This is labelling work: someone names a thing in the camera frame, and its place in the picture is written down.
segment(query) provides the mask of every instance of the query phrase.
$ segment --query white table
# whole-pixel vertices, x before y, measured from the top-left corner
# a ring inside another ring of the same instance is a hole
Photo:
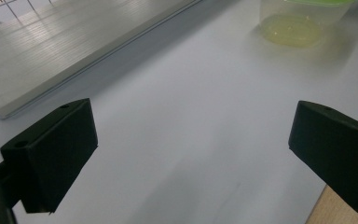
[[[324,183],[288,148],[296,103],[358,119],[358,10],[319,46],[293,49],[259,36],[258,8],[204,0],[0,120],[2,146],[89,97],[99,135],[57,212],[18,203],[18,222],[304,223]]]

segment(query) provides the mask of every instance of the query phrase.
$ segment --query yellow liquid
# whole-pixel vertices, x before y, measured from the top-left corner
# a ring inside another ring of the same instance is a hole
[[[262,35],[269,41],[295,47],[308,47],[321,37],[321,27],[306,17],[273,15],[261,22]]]

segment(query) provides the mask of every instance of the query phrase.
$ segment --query wooden surface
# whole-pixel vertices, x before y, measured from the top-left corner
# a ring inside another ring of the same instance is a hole
[[[358,223],[358,213],[351,209],[334,191],[326,186],[313,208],[307,223]]]

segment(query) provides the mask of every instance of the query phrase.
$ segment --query plastic container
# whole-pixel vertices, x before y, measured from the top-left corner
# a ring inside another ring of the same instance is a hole
[[[261,0],[261,34],[277,44],[311,46],[352,3],[353,0]]]

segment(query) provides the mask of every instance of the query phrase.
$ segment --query screw hole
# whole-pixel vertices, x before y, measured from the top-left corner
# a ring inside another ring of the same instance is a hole
[[[25,147],[26,145],[28,145],[28,141],[20,141],[20,142],[16,143],[16,145],[14,145],[14,147]]]

